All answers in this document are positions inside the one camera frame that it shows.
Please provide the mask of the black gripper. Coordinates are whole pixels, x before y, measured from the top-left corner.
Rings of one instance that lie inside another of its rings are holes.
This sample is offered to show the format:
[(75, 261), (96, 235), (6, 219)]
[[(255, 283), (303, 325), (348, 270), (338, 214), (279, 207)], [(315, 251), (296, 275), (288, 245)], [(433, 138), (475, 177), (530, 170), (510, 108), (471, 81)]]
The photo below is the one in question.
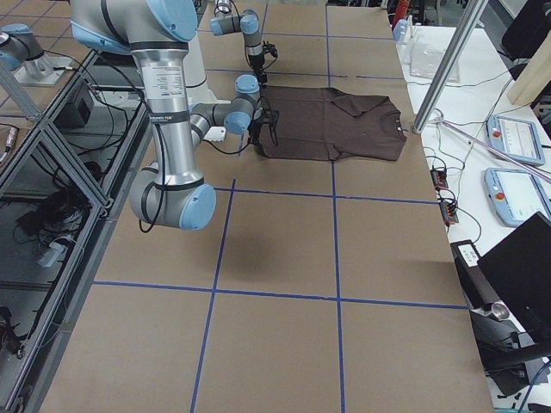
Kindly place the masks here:
[(249, 132), (248, 143), (252, 145), (258, 145), (262, 127), (264, 125), (267, 125), (272, 143), (274, 145), (278, 145), (279, 140), (278, 140), (277, 131), (276, 131), (278, 121), (279, 121), (278, 110), (264, 109), (262, 111), (262, 114), (257, 119), (253, 120), (248, 127), (248, 132)]
[(268, 82), (268, 76), (266, 73), (265, 56), (269, 54), (274, 62), (278, 59), (278, 51), (276, 45), (263, 41), (256, 46), (247, 47), (247, 61), (250, 68), (253, 70), (255, 77), (260, 86), (266, 86)]

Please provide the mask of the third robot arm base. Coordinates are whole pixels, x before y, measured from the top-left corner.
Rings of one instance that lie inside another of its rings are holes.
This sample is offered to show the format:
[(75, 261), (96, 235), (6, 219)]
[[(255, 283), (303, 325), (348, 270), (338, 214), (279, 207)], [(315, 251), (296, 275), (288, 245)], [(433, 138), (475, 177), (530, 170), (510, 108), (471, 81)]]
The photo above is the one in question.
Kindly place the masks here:
[(52, 56), (35, 38), (30, 27), (14, 23), (1, 27), (1, 66), (26, 86), (55, 86), (72, 69), (73, 59)]

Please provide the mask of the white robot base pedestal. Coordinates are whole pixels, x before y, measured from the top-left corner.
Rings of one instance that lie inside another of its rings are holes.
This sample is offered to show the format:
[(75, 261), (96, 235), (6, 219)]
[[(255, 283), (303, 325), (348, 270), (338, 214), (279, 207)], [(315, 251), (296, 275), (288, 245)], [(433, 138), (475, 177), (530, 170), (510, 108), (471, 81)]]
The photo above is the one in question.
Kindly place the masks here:
[(182, 16), (177, 17), (176, 22), (183, 25), (183, 29), (188, 35), (194, 35), (189, 39), (189, 51), (183, 58), (183, 80), (185, 81), (188, 106), (191, 108), (197, 103), (228, 103), (227, 100), (218, 99), (208, 85), (197, 34), (197, 14), (193, 2), (178, 1), (177, 3)]

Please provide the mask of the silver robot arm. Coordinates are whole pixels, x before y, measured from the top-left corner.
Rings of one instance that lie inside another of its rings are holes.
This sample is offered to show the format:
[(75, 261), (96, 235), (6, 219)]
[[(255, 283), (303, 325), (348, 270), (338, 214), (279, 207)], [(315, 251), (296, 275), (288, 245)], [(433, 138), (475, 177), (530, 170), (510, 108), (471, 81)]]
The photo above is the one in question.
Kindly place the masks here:
[(191, 1), (73, 1), (74, 38), (90, 49), (130, 55), (144, 84), (153, 128), (156, 161), (138, 172), (129, 200), (141, 223), (184, 231), (203, 229), (214, 215), (216, 193), (204, 182), (194, 152), (208, 133), (222, 127), (257, 142), (263, 126), (275, 129), (279, 114), (261, 89), (267, 82), (266, 54), (252, 9), (238, 12), (227, 1), (215, 4), (213, 34), (241, 33), (253, 72), (238, 77), (236, 95), (217, 99), (207, 86)]
[(265, 88), (268, 83), (267, 68), (279, 58), (276, 45), (263, 40), (260, 20), (253, 9), (238, 12), (234, 1), (215, 1), (214, 16), (209, 22), (215, 36), (241, 33), (244, 38), (247, 65), (252, 69), (259, 85)]

